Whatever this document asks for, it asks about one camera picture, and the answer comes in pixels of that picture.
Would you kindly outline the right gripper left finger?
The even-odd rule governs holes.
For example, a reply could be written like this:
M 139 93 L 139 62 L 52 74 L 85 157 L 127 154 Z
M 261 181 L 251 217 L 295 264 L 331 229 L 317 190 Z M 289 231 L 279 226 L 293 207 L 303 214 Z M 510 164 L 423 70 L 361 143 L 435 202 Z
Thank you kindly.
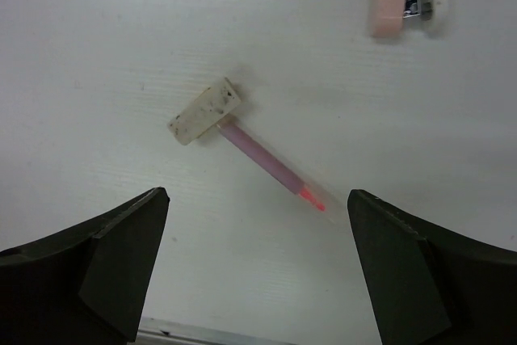
M 169 203 L 165 188 L 152 188 L 97 217 L 2 251 L 1 342 L 134 342 Z

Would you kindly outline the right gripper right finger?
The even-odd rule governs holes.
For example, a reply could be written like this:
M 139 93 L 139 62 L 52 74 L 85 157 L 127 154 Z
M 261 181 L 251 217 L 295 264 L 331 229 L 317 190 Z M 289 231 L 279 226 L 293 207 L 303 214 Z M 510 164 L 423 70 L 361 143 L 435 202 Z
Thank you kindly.
M 514 344 L 516 253 L 360 189 L 347 210 L 383 344 Z

